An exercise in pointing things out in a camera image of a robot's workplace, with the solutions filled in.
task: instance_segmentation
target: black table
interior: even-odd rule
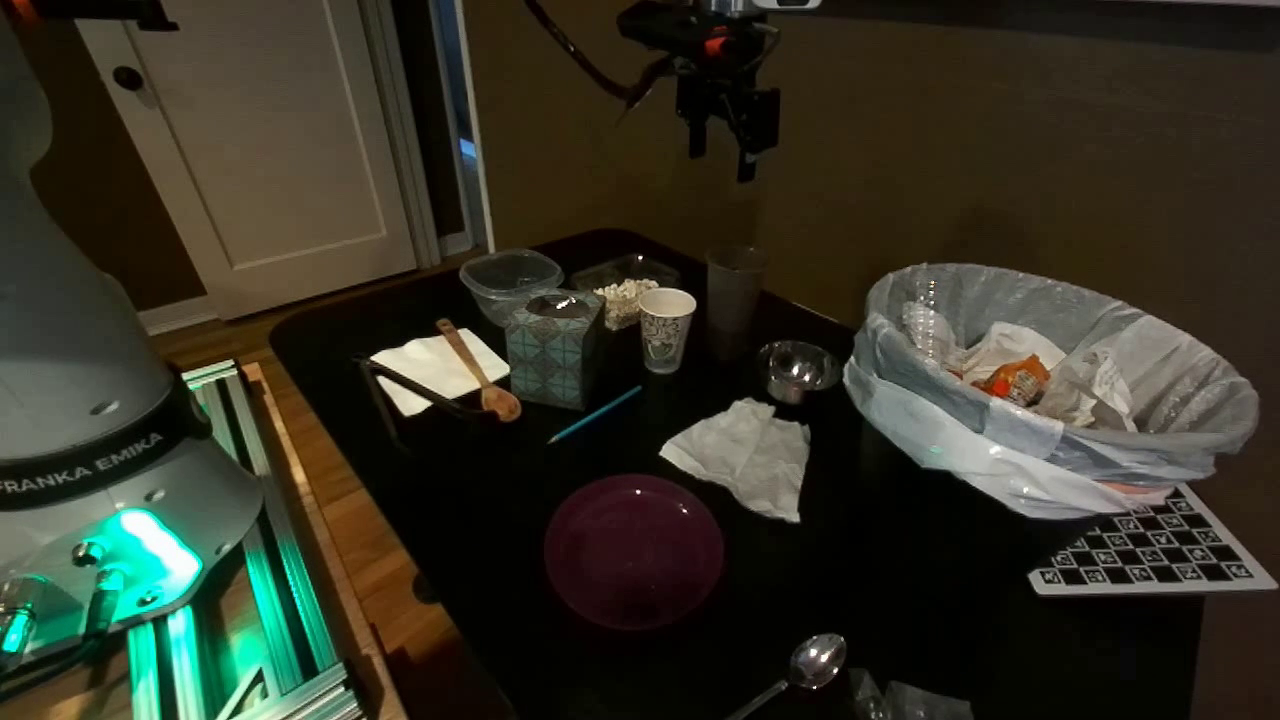
[[[702,291],[697,262],[633,232],[584,232],[543,251],[565,271],[643,251]],[[570,412],[527,410],[512,429],[481,418],[475,401],[416,420],[379,418],[358,359],[432,335],[437,317],[475,329],[491,349],[504,345],[461,280],[440,271],[289,317],[273,349],[520,717],[724,717],[774,680],[795,640],[825,629],[844,634],[851,660],[880,680],[969,696],[980,717],[1189,717],[1199,599],[1030,597],[1025,572],[1081,524],[1026,524],[950,475],[918,474],[865,429],[844,390],[786,410],[810,429],[805,524],[792,527],[657,462],[671,431],[737,396],[759,396],[750,359],[714,368],[692,345],[678,378],[652,380],[636,335],[608,335],[594,396],[643,380],[639,401],[543,447]],[[766,335],[815,342],[839,359],[851,345],[851,329],[774,295],[759,302],[750,329],[750,342]],[[557,505],[608,474],[676,475],[718,521],[724,579],[666,634],[589,629],[543,579],[539,539]],[[785,696],[759,717],[837,720],[847,717],[847,699],[851,688],[837,686]]]

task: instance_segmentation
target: bowl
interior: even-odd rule
[[[491,323],[507,323],[522,302],[560,288],[565,271],[543,251],[512,248],[467,262],[461,267],[461,280],[470,291],[481,317],[488,317]]]
[[[837,385],[837,359],[808,342],[770,342],[759,349],[759,378],[774,406],[805,406],[805,396]]]
[[[660,475],[575,490],[543,535],[550,592],[608,634],[657,634],[692,615],[724,569],[714,515]]]

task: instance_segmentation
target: purple plate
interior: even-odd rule
[[[697,614],[724,569],[714,515],[660,475],[604,475],[570,493],[543,535],[557,597],[610,634]]]

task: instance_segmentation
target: wall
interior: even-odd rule
[[[34,25],[21,40],[50,109],[50,149],[32,171],[47,214],[134,308],[203,295],[74,30]]]
[[[615,4],[548,0],[623,78]],[[1280,572],[1280,52],[887,21],[786,21],[766,60],[785,149],[731,183],[684,162],[671,87],[633,115],[522,4],[467,4],[498,244],[619,226],[684,248],[756,240],[766,285],[854,322],[908,262],[992,262],[1124,295],[1230,358],[1265,429],[1202,498]],[[1199,717],[1280,717],[1280,599],[1212,599]]]

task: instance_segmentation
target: white robot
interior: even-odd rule
[[[265,499],[43,214],[27,171],[47,142],[0,15],[0,680],[184,605]]]

